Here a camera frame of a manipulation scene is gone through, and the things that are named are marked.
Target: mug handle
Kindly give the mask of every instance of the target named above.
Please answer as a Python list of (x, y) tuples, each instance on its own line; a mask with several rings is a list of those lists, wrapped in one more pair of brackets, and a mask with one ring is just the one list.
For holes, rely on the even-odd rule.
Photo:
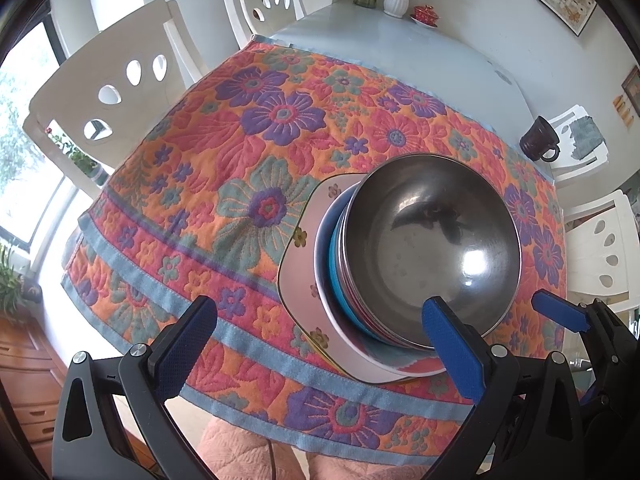
[(540, 156), (540, 158), (545, 162), (555, 162), (556, 160), (558, 160), (558, 157), (560, 156), (560, 146), (555, 145), (554, 147), (550, 148), (550, 150), (554, 150), (554, 154), (551, 155), (550, 157), (546, 157), (544, 155)]

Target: white table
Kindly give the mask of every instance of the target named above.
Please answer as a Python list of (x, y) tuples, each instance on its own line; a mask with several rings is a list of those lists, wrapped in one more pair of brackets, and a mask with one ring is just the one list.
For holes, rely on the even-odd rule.
[(292, 23), (272, 38), (353, 61), (431, 92), (491, 127), (514, 148), (533, 124), (531, 111), (509, 72), (460, 41), (409, 18), (398, 20), (345, 0)]

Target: dark brown mug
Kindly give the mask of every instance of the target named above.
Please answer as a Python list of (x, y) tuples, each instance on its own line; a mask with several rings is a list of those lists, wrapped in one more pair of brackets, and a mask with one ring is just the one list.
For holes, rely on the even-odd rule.
[[(560, 156), (560, 139), (556, 131), (553, 129), (545, 118), (538, 117), (529, 131), (520, 139), (520, 148), (534, 162), (544, 160), (545, 162), (553, 162)], [(546, 157), (545, 153), (553, 150), (554, 154)]]

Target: wooden cabinet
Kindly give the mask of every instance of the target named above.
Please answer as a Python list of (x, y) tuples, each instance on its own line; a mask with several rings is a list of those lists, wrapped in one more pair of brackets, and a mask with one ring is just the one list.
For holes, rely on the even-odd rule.
[[(53, 428), (66, 366), (52, 350), (35, 320), (12, 324), (0, 318), (0, 381), (23, 433), (45, 471), (51, 476)], [(131, 434), (140, 463), (155, 461), (145, 444)]]

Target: tablecloth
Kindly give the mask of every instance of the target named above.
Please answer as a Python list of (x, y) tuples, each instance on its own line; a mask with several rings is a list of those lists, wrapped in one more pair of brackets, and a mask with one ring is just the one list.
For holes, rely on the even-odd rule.
[(219, 322), (182, 395), (311, 452), (428, 464), (468, 413), (445, 373), (369, 386), (312, 351), (278, 297), (278, 264), (323, 179), (409, 152), (452, 156), (503, 195), (522, 278), (488, 340), (545, 356), (563, 331), (532, 310), (564, 296), (564, 231), (551, 183), (495, 134), (436, 98), (354, 64), (258, 41), (197, 83), (79, 219), (63, 286), (116, 348), (151, 342), (199, 294)]

